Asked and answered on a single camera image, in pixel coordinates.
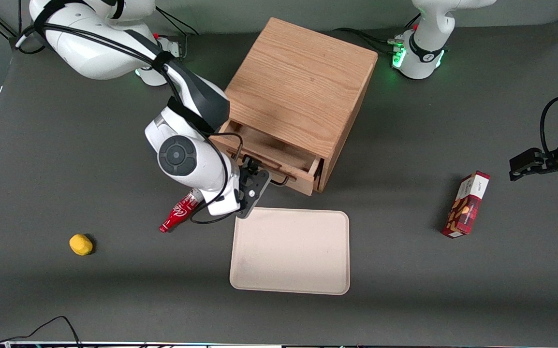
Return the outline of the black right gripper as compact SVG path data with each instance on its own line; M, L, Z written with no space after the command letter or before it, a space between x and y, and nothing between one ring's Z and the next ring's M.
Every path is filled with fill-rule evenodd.
M256 207L262 194L270 184L271 174L265 169L260 169L261 163L251 156L242 157L239 177L239 202L240 207L235 216L246 219Z

